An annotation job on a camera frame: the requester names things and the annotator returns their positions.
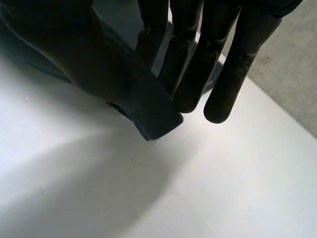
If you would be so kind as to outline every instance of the white surface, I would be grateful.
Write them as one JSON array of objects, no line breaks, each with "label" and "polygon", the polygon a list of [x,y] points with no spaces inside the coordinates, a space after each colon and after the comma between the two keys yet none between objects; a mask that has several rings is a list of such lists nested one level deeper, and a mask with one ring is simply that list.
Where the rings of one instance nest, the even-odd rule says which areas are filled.
[{"label": "white surface", "polygon": [[315,238],[317,142],[250,80],[146,142],[104,102],[0,54],[1,238]]}]

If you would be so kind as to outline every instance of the gloved hand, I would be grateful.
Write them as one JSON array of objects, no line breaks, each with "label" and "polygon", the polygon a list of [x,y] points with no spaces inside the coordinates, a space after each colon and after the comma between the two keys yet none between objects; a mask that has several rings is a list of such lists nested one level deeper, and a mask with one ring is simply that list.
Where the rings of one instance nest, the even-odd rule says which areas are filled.
[{"label": "gloved hand", "polygon": [[[152,67],[166,31],[168,0],[138,0],[144,28],[136,52]],[[302,0],[170,0],[173,37],[159,80],[181,113],[197,106],[236,18],[233,43],[221,74],[205,105],[205,118],[225,121],[262,44]],[[181,79],[195,40],[202,6],[201,36]]]},{"label": "gloved hand", "polygon": [[[182,115],[143,60],[92,3],[0,0],[0,16],[2,26],[53,63],[71,83],[131,119],[146,140],[161,138],[183,122]],[[28,52],[31,58],[26,56],[26,62],[50,72],[53,67],[37,63],[41,58]]]}]

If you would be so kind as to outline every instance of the black leather glove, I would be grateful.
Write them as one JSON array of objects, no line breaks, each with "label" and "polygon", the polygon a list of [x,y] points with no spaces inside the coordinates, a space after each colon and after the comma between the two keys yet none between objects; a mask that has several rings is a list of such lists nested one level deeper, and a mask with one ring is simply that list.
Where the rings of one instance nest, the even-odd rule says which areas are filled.
[{"label": "black leather glove", "polygon": [[[144,29],[136,52],[152,67],[165,34],[168,0],[138,0]],[[169,41],[159,80],[179,112],[197,106],[236,18],[233,43],[222,72],[205,105],[207,120],[225,121],[262,44],[302,0],[170,0],[173,37]],[[181,79],[195,40],[203,6],[201,36]]]}]

